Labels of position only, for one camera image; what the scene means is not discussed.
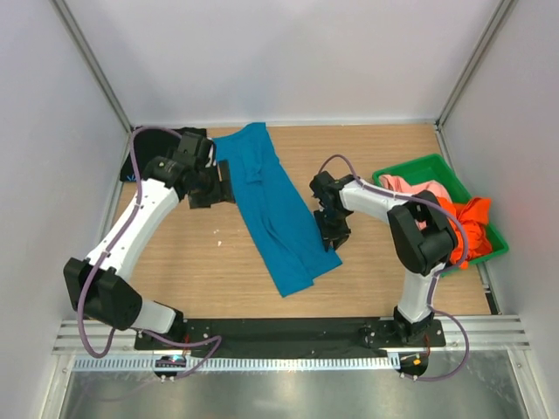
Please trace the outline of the blue t shirt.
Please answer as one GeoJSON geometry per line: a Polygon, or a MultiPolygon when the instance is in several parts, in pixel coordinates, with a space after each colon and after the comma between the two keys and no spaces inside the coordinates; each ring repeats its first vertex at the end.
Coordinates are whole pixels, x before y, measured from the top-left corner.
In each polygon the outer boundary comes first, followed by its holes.
{"type": "Polygon", "coordinates": [[[303,291],[342,264],[321,241],[314,216],[280,163],[266,124],[217,137],[239,212],[282,297],[303,291]]]}

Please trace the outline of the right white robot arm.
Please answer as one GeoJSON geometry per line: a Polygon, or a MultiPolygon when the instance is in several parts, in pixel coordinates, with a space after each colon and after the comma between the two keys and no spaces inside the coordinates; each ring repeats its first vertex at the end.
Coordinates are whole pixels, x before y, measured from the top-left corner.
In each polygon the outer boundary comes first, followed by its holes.
{"type": "Polygon", "coordinates": [[[429,191],[397,193],[346,175],[315,175],[309,184],[319,209],[314,219],[326,251],[337,250],[351,234],[347,218],[363,213],[390,227],[397,257],[404,267],[404,289],[394,308],[393,333],[398,342],[412,346],[424,337],[434,314],[431,309],[435,275],[450,261],[459,244],[448,211],[429,191]]]}

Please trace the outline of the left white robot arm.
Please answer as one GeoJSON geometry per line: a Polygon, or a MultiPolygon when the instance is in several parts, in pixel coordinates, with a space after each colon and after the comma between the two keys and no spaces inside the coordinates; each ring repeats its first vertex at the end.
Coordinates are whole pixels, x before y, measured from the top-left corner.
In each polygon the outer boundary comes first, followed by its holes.
{"type": "Polygon", "coordinates": [[[172,131],[176,143],[162,156],[140,165],[130,161],[136,192],[120,218],[84,258],[70,258],[63,269],[71,304],[80,319],[96,319],[116,330],[143,329],[167,349],[185,337],[183,314],[145,299],[130,284],[136,263],[162,221],[181,202],[192,209],[233,203],[227,161],[217,161],[214,140],[172,131]]]}

